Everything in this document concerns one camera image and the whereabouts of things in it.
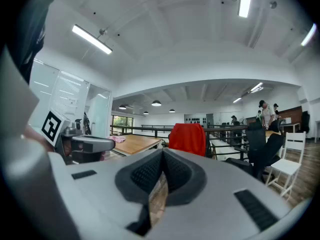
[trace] white wall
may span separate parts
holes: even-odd
[[[114,91],[118,88],[118,83],[114,79],[108,78],[84,63],[46,46],[37,54],[36,58],[51,67],[73,74],[105,90]]]
[[[310,114],[309,138],[315,136],[315,121],[320,121],[320,55],[317,53],[305,65],[296,69],[302,88],[299,89],[299,100],[302,110]]]
[[[245,118],[255,117],[258,113],[259,101],[264,100],[271,106],[277,103],[278,111],[284,111],[301,106],[298,97],[298,87],[277,86],[272,91],[258,91],[242,99],[242,113]]]
[[[115,97],[152,88],[213,79],[255,79],[300,85],[293,66],[266,50],[232,42],[191,40],[130,64]]]

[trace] red cloth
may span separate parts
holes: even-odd
[[[169,148],[205,156],[206,135],[199,123],[176,123],[170,133]]]

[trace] wooden table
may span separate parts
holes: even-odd
[[[159,144],[162,139],[155,137],[145,137],[138,135],[124,135],[124,142],[115,143],[115,148],[113,149],[116,152],[119,152],[125,156],[130,156],[148,150],[149,148]]]

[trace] person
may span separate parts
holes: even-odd
[[[275,120],[281,119],[281,115],[279,115],[278,107],[279,107],[279,106],[278,106],[277,103],[274,103],[274,104],[273,104],[274,119],[275,119]]]
[[[231,118],[232,118],[231,125],[233,125],[235,121],[238,121],[235,115],[231,116]]]
[[[13,25],[6,35],[5,43],[13,62],[24,80],[29,84],[34,58],[44,46],[45,21],[49,6],[54,0],[28,0],[16,13]],[[24,137],[39,142],[47,152],[54,152],[54,147],[37,133],[29,124],[25,127]],[[66,155],[71,154],[71,144],[64,145]]]
[[[259,108],[262,108],[262,126],[267,130],[277,132],[278,130],[274,129],[275,124],[272,124],[275,120],[275,112],[273,107],[271,107],[264,100],[260,100]]]
[[[260,123],[262,123],[262,114],[260,109],[258,110],[258,114],[256,114],[256,121],[258,120]]]

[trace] black chair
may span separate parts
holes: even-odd
[[[256,179],[265,182],[263,179],[264,170],[267,166],[269,166],[272,159],[276,156],[276,153],[281,148],[283,142],[284,136],[274,133],[269,137],[267,143],[262,148],[260,148],[259,150],[252,149],[252,152],[248,152],[249,162],[234,158],[228,158],[225,162],[237,166]]]
[[[277,120],[277,122],[274,123],[274,131],[279,132],[280,131],[280,124],[283,120]],[[261,163],[261,153],[263,149],[266,147],[266,131],[262,128],[261,123],[259,122],[252,122],[249,124],[249,127],[247,130],[245,130],[246,138],[249,142],[249,150],[245,150],[239,147],[235,147],[234,150],[240,151],[240,159],[245,160],[248,159],[249,163],[258,163],[257,166]],[[276,155],[277,151],[281,148],[281,146],[284,143],[284,136],[281,132],[281,135],[279,134],[272,134],[271,136],[278,135],[280,136],[278,139],[282,140],[281,145],[277,148],[277,150],[272,155],[267,155],[267,161],[263,165],[265,167],[271,166],[275,162],[280,160],[280,157]],[[244,153],[247,153],[248,158],[243,159]]]

